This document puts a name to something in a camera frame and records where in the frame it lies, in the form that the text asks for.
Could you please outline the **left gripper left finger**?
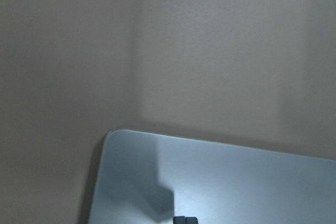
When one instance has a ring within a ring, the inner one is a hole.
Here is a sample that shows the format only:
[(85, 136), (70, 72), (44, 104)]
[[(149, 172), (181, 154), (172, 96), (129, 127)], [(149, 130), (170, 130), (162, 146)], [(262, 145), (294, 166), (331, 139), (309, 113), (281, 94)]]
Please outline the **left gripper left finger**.
[(175, 216), (173, 218), (173, 224), (186, 224), (185, 216)]

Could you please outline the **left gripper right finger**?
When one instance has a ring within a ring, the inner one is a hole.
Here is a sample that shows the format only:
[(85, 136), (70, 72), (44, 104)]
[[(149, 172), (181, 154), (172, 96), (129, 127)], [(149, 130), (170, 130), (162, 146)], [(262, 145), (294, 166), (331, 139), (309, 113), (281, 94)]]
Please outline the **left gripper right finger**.
[(185, 217), (186, 224), (198, 224), (198, 219), (196, 217)]

